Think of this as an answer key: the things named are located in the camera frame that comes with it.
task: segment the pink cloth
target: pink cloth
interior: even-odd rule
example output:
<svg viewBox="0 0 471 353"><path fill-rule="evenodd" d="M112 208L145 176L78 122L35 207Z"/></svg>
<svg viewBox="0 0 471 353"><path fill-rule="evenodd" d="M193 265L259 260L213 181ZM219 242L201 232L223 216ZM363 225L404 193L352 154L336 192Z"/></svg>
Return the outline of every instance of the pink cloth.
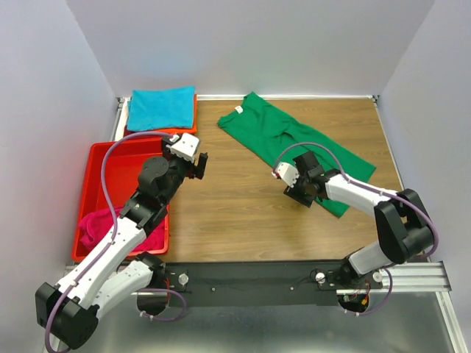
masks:
<svg viewBox="0 0 471 353"><path fill-rule="evenodd" d="M115 208L116 215L119 215L123 207ZM80 242L91 251L113 225L113 218L109 209L98 210L88 213L80 222L79 229L82 230L83 235ZM139 244L134 251L145 252L149 250L163 249L163 242L165 239L165 222L161 222L159 226L147 237L145 241Z"/></svg>

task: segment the folded cloth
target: folded cloth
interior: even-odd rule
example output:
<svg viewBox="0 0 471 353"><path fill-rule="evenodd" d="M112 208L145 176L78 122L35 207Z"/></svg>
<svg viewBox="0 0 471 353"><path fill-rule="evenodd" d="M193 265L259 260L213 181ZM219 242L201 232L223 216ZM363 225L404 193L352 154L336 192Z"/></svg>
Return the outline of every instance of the folded cloth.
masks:
<svg viewBox="0 0 471 353"><path fill-rule="evenodd" d="M116 215L118 215L122 209L123 207L115 208ZM105 237L112 225L113 218L111 217L109 209L88 213L79 222L79 229L83 231L83 236L80 238L80 242L85 248L87 248L87 250L93 250L93 248ZM165 226L164 222L161 222L154 232L152 232L144 242L139 244L134 251L145 252L149 250L163 249L164 239Z"/></svg>
<svg viewBox="0 0 471 353"><path fill-rule="evenodd" d="M258 155L271 167L280 153L298 142L316 142L331 150L344 170L352 177L367 182L376 167L332 141L321 132L301 124L287 113L271 105L255 93L244 97L241 108L219 119L221 129ZM323 149L300 146L283 156L282 162L293 164L293 158L313 151L325 170L338 168L333 158ZM317 201L326 210L341 217L348 206L332 200Z"/></svg>
<svg viewBox="0 0 471 353"><path fill-rule="evenodd" d="M129 131L193 127L193 86L173 90L134 90L128 104Z"/></svg>

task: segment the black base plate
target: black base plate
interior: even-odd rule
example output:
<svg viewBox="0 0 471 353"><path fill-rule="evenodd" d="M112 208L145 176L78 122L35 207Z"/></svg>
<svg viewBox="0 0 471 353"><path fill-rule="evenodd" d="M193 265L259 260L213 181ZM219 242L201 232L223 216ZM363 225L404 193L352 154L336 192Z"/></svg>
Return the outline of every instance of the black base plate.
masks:
<svg viewBox="0 0 471 353"><path fill-rule="evenodd" d="M167 263L166 277L190 307L325 306L338 305L336 291L347 289L336 276L339 268L340 260ZM326 274L323 284L315 281L319 271ZM178 282L183 273L189 278L186 285ZM382 284L367 279L371 289L382 288ZM181 306L173 296L169 304Z"/></svg>

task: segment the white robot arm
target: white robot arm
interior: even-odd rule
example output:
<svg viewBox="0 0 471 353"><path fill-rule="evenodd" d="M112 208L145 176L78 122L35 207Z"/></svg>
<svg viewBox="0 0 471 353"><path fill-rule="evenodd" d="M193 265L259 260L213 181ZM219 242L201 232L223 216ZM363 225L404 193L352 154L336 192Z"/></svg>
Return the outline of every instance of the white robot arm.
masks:
<svg viewBox="0 0 471 353"><path fill-rule="evenodd" d="M159 274L163 277L164 264L143 253L122 272L109 278L126 256L163 221L167 205L183 180L203 178L208 155L200 154L198 165L194 165L198 138L189 134L174 135L163 138L161 143L163 156L150 157L144 163L138 188L118 218L116 236L113 238L111 228L72 272L54 286L43 283L36 291L38 323L46 328L47 335L50 331L70 349L83 345L99 319L122 299L145 288L153 277Z"/></svg>
<svg viewBox="0 0 471 353"><path fill-rule="evenodd" d="M296 166L280 163L273 173L288 185L286 195L307 207L315 199L343 202L376 220L378 240L344 258L340 270L343 283L356 282L390 264L404 263L433 245L428 215L415 191L375 188L339 170L324 171L312 151L294 158L294 162Z"/></svg>

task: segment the cable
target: cable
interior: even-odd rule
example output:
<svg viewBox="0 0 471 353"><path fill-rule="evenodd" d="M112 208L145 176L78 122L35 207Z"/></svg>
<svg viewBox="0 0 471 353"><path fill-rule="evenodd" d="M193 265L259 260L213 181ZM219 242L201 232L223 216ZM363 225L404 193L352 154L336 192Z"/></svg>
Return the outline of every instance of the cable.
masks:
<svg viewBox="0 0 471 353"><path fill-rule="evenodd" d="M150 315L150 314L146 313L145 311L141 311L141 316L145 316L147 318L150 318L153 321L169 322L169 321L178 320L183 315L185 315L186 307L187 307L186 300L180 293L176 292L175 290L165 289L165 288L143 288L143 289L138 290L138 293L141 292L141 291L142 292L144 292L144 291L145 292L154 292L154 293L168 293L168 294L171 294L172 296L177 296L178 298L180 298L180 300L182 301L182 304L183 304L183 308L181 309L181 311L176 316L173 316L171 318L159 318L158 316Z"/></svg>
<svg viewBox="0 0 471 353"><path fill-rule="evenodd" d="M421 257L429 257L431 256L435 251L436 251L436 248L438 247L439 245L439 233L438 233L438 230L436 229L435 225L433 224L432 220L421 210L419 209L415 204L412 204L411 202L399 197L398 195L395 195L393 193L388 193L380 188L375 188L371 185L368 185L364 182L360 182L359 180L357 179L354 179L352 178L351 176L349 176L347 173L345 173L345 170L343 169L343 167L341 166L340 164L340 161L339 159L335 156L335 154L329 150L327 147L321 145L320 143L315 143L315 142L299 142L299 143L295 143L291 146L289 146L288 148L286 148L283 152L281 152L281 154L278 156L274 166L273 166L273 173L276 174L276 167L278 166L278 163L281 161L281 157L287 152L289 151L290 149L293 149L294 147L298 147L298 146L306 146L306 145L309 145L309 146L315 146L315 147L319 147L321 149L323 149L324 151L326 151L332 158L333 160L335 161L335 163L339 166L339 170L340 170L340 173L341 175L345 178L345 180L347 180L349 183L355 185L355 186L358 186L364 190L368 190L368 191L371 191L373 193L376 193L378 195L384 195L384 196L387 196L389 197L390 199L394 199L394 200L397 200L399 202L401 202L402 204L410 207L415 213L417 213L428 225L428 227L430 228L430 230L432 231L432 235L433 235L433 246L432 246L432 249L427 253L427 254L424 254L422 255Z"/></svg>
<svg viewBox="0 0 471 353"><path fill-rule="evenodd" d="M369 282L368 282L368 279L365 279L365 285L366 285L366 295L365 297L368 297L368 294L369 294L369 291L371 290L371 286L369 285ZM349 298L348 301L351 301L353 300L354 298L356 298L358 296L358 294L363 290L364 288L359 288L353 295L353 298L350 298L350 295L348 295L347 297Z"/></svg>
<svg viewBox="0 0 471 353"><path fill-rule="evenodd" d="M356 316L367 316L367 315L376 313L389 300L389 297L391 296L391 293L392 293L392 275L391 275L391 272L387 268L383 268L383 270L386 271L386 273L388 274L388 277L389 277L389 289L388 289L388 293L384 297L383 301L380 304L378 304L376 307L373 307L371 310L364 311L362 313L353 313L354 315L356 315Z"/></svg>
<svg viewBox="0 0 471 353"><path fill-rule="evenodd" d="M103 157L103 162L102 162L102 170L101 170L101 173L100 173L100 179L102 181L102 188L103 188L103 194L105 195L105 199L106 199L106 203L108 205L108 208L110 209L110 212L111 212L111 216L113 217L113 233L111 234L111 240L114 240L115 237L116 237L116 234L117 234L117 231L118 231L118 217L116 216L116 213L115 213L115 210L114 210L114 207L113 207L113 203L111 202L111 198L110 198L110 194L108 193L108 189L107 189L107 186L106 186L106 178L105 178L105 171L106 171L106 165L107 165L107 161L108 161L108 158L110 157L110 154L115 150L116 147L118 147L121 143L123 143L124 141L127 141L127 140L130 140L132 138L139 138L139 137L143 137L143 136L146 136L146 137L151 137L151 136L155 136L155 137L171 137L172 135L170 134L166 134L165 132L135 132L134 134L131 134L131 135L128 135L128 136L125 136L124 138L122 138L121 140L118 140L116 141L111 147L110 149L108 149L108 151L106 152L105 156ZM106 244L106 246L103 248L103 250L100 251L100 253L98 253L98 255L92 259L92 261L90 261L90 263L83 269L82 272L80 272L77 277L75 277L74 281L72 282L71 285L69 285L66 290L64 291L64 293L62 293L62 295L59 297L59 299L57 300L56 304L54 305L54 307L52 308L51 310L51 313L49 314L49 317L47 319L47 323L46 323L46 331L45 331L45 334L44 334L44 340L45 340L45 345L46 345L46 350L48 353L67 353L69 352L71 349L70 348L67 348L67 349L64 349L63 351L56 351L52 348L51 346L51 341L50 341L50 334L51 334L51 328L52 328L52 322L54 321L54 318L57 314L57 311L59 310L60 308L60 305L64 302L65 298L67 297L67 295L71 292L72 288L74 288L75 286L77 286L79 284L79 281L85 276L85 274L93 267L93 265L95 265L95 263L103 256L103 254L110 248L111 246L111 243L112 242L109 242Z"/></svg>

